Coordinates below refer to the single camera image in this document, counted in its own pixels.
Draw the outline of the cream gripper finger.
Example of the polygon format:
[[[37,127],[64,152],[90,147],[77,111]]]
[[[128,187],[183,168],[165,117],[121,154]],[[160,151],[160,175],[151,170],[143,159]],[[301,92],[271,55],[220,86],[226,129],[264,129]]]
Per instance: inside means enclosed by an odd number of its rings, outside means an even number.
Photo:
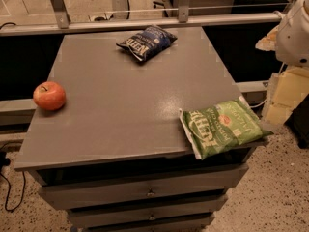
[[[273,73],[267,86],[263,121],[283,125],[308,94],[309,68],[289,66],[281,73]]]
[[[262,51],[274,51],[278,27],[272,28],[264,37],[257,41],[255,47]]]

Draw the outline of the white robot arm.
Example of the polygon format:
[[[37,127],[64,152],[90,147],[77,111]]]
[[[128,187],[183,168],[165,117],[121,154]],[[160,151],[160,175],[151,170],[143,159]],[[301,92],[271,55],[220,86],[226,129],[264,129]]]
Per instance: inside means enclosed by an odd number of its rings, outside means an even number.
[[[309,94],[309,0],[297,0],[255,47],[287,66],[271,76],[263,108],[264,121],[283,125]]]

